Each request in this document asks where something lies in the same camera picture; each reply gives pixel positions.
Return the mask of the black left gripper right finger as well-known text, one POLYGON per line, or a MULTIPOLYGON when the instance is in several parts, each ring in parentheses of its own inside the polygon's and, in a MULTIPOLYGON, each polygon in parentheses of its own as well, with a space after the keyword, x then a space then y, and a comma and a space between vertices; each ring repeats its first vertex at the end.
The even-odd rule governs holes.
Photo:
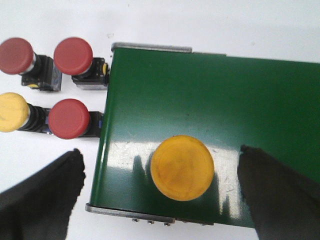
POLYGON ((318 240, 320 185, 260 148, 242 145, 237 175, 260 240, 318 240))

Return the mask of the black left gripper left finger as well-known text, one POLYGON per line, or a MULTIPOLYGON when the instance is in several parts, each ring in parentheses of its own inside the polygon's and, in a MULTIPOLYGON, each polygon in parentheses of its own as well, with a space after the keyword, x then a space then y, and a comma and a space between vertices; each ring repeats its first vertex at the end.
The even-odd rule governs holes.
POLYGON ((0 194, 2 240, 64 240, 72 210, 84 186, 85 164, 68 151, 0 194))

